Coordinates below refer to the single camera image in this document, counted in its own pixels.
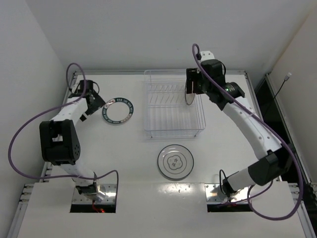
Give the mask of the orange sunburst plate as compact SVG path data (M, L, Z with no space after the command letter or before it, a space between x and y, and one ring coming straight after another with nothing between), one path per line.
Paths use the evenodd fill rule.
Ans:
M187 93L187 89L185 89L185 93L184 93L184 98L185 98L185 103L186 105L190 106L192 105L194 99L195 99L195 95L194 93Z

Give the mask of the green rimmed white plate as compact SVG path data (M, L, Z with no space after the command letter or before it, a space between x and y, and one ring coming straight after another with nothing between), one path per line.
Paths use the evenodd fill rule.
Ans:
M134 106L126 98L117 97L110 99L102 108L103 119L112 125L120 125L131 119Z

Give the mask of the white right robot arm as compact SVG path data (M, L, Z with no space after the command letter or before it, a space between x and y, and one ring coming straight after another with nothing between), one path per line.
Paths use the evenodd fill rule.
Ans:
M216 59L202 63L202 67L219 85L214 86L197 68L186 69L186 94L206 94L240 129L251 145L257 162L226 177L222 192L230 197L238 190L252 185L265 185L286 173L292 159L282 142L260 123L257 115L250 115L242 107L252 110L245 92L235 82L225 81L225 66Z

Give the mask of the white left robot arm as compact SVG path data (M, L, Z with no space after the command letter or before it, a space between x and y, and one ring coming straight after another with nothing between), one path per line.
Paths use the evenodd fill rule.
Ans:
M50 121L41 122L39 130L44 161L72 176L79 194L92 201L102 201L105 195L96 173L80 160L81 146L75 128L78 121L85 121L106 104L94 89L95 85L94 81L87 80L85 95L80 98L84 90L84 81L81 80L66 101L69 105Z

